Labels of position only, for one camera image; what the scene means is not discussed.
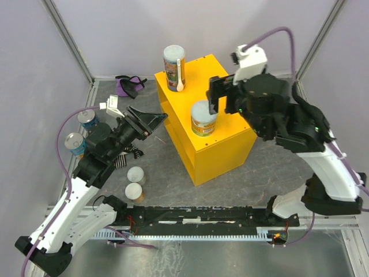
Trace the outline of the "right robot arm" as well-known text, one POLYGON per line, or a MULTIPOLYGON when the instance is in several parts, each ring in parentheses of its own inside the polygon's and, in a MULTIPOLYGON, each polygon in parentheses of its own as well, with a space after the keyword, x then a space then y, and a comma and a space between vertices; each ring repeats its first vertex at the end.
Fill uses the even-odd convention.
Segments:
POLYGON ((286 219, 308 212, 325 216, 363 212, 360 190, 366 175, 349 165, 322 111, 301 98, 294 85, 268 73, 245 81, 235 81, 233 75, 214 76, 206 96, 211 114, 225 98, 226 113, 239 114, 263 141, 275 141, 311 167, 313 175, 304 185, 269 200, 269 213, 286 219))

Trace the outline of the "yellow cabinet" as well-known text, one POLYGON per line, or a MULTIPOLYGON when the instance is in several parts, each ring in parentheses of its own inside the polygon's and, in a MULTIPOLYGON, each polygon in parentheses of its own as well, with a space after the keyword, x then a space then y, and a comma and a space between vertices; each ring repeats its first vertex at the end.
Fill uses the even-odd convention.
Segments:
POLYGON ((155 79, 161 110, 168 115, 165 128, 198 186, 241 166, 256 135, 239 114, 225 113, 225 98, 219 100, 216 115, 201 119, 200 114, 208 111, 209 79, 227 75, 214 55, 187 62, 184 72, 186 85, 181 92, 169 90, 164 71, 156 73, 155 79))

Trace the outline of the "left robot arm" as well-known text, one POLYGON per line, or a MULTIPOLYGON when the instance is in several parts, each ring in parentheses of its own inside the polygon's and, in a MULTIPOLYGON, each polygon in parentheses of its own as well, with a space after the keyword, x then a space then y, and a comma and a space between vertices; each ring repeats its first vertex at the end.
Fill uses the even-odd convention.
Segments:
POLYGON ((89 131, 86 150, 67 189, 45 221, 30 235, 20 236, 15 247, 48 276, 59 276, 74 254, 101 229, 126 215, 127 204, 109 196, 92 214, 76 223, 87 202, 97 194, 115 170, 118 155, 134 140, 145 140, 168 117, 143 113, 129 106, 116 111, 117 126, 100 122, 89 131))

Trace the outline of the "wide yellow label can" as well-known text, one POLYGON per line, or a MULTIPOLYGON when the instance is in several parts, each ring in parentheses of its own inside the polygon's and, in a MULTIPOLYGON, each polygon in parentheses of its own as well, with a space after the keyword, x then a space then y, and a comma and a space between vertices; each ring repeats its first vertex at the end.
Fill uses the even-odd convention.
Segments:
POLYGON ((201 137, 210 136, 216 128, 217 114, 209 113, 209 104, 200 100, 191 107, 191 129, 201 137))

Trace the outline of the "tall porridge can with spoon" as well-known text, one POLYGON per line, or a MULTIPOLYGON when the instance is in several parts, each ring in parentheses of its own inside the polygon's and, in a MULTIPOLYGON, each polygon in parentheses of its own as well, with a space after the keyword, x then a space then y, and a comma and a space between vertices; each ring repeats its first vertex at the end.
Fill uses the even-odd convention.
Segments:
POLYGON ((182 46, 172 44, 163 50, 163 59, 167 87, 174 92, 185 88, 185 50, 182 46))

